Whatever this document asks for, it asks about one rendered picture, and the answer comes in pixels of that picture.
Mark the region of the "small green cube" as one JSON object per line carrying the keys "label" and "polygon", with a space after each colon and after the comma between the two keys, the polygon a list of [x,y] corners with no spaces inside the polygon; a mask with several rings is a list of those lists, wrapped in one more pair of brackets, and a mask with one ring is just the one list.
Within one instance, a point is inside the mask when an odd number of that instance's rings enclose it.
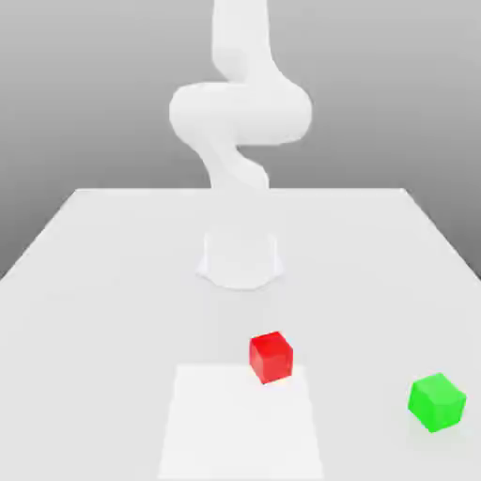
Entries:
{"label": "small green cube", "polygon": [[462,418],[467,395],[443,373],[429,375],[411,385],[408,410],[430,432],[456,425]]}

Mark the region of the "small red cube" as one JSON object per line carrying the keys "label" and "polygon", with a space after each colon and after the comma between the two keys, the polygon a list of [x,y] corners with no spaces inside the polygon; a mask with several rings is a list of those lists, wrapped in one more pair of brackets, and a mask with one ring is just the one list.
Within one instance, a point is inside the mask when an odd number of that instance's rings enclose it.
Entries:
{"label": "small red cube", "polygon": [[280,332],[255,336],[249,341],[249,364],[262,384],[292,375],[293,348]]}

